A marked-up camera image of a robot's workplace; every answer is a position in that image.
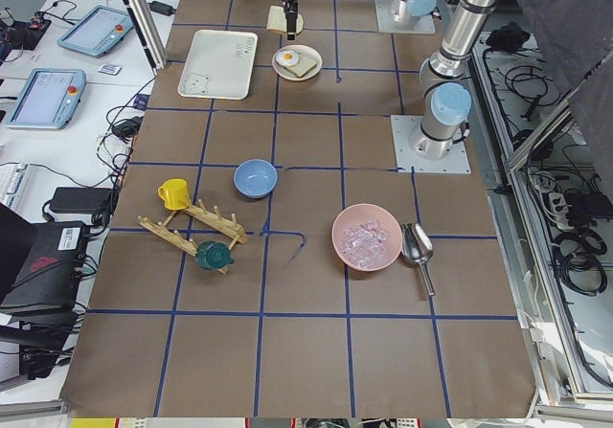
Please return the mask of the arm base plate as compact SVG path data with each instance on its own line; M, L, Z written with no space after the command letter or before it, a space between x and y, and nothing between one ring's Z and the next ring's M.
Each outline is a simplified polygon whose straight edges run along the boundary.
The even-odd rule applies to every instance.
M375 0L377 28L386 34L434 34L437 0Z
M421 131L422 116L393 115L391 129L399 172L471 174L465 142L460 133L435 141Z

